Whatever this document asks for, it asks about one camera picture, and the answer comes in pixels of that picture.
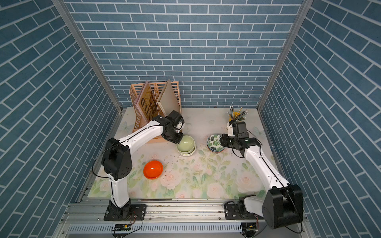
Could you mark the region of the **cream bowl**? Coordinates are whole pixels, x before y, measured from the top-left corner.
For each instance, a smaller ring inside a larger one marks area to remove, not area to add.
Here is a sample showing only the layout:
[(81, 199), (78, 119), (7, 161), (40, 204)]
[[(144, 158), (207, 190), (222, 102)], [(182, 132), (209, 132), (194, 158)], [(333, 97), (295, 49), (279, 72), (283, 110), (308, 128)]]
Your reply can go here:
[(193, 150), (191, 150), (191, 151), (187, 151), (187, 152), (178, 151), (178, 153), (180, 152), (180, 153), (189, 154), (189, 153), (192, 153), (193, 151), (195, 151), (195, 148), (194, 148)]

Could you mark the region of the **light green bowl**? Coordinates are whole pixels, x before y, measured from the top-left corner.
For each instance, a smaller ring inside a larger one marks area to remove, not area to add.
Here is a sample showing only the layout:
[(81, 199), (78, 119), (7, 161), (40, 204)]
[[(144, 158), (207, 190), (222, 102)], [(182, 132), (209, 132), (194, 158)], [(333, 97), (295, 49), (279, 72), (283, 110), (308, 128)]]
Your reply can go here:
[(189, 135), (184, 135), (182, 140), (176, 145), (178, 151), (187, 152), (195, 148), (195, 141)]

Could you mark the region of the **blue floral bowl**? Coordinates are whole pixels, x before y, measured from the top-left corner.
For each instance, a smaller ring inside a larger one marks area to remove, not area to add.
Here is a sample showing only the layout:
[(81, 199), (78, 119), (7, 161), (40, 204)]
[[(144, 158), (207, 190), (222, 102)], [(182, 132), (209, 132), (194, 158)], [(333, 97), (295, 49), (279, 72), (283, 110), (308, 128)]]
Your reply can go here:
[(208, 149), (209, 149), (212, 153), (215, 153), (215, 154), (218, 154), (218, 153), (221, 153), (221, 152), (224, 151), (224, 149), (222, 149), (222, 150), (213, 150), (213, 149), (211, 149), (211, 148), (209, 148), (209, 147), (208, 147)]

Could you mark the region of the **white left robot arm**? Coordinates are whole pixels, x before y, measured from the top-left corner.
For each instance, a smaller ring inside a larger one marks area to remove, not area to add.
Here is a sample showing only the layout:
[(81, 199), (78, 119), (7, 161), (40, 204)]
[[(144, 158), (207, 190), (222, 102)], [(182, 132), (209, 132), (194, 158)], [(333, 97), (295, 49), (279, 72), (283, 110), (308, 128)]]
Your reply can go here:
[(157, 136), (174, 144), (180, 143), (180, 132), (185, 121), (182, 115), (172, 111), (168, 116), (156, 116), (136, 132), (120, 138), (111, 138), (106, 143), (101, 164), (107, 178), (111, 180), (112, 197), (104, 217), (105, 221), (128, 220), (133, 214), (128, 193), (128, 174), (133, 169), (132, 155), (140, 147)]

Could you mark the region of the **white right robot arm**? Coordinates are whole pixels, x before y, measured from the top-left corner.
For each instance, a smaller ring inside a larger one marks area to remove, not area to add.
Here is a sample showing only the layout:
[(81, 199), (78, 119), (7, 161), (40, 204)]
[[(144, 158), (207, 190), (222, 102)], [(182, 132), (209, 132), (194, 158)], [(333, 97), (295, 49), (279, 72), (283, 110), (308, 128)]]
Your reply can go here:
[(225, 148), (241, 153), (254, 167), (264, 185), (266, 197), (261, 201), (254, 195), (241, 197), (238, 201), (239, 214), (244, 219), (253, 219), (255, 215), (264, 218), (271, 229), (287, 227), (303, 222), (303, 192), (296, 184), (290, 184), (268, 160), (262, 149), (262, 143), (253, 136), (245, 122), (230, 121), (228, 133), (220, 140)]

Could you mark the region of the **green leaf pattern bowl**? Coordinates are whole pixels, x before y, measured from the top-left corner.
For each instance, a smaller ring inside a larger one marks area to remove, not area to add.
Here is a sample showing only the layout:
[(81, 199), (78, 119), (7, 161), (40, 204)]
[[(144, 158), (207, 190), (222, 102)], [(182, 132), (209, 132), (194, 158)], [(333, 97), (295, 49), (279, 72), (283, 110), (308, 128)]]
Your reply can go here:
[(225, 149), (225, 147), (223, 147), (221, 145), (221, 135), (219, 134), (213, 134), (211, 136), (208, 137), (207, 139), (207, 146), (213, 150), (222, 150), (222, 149)]

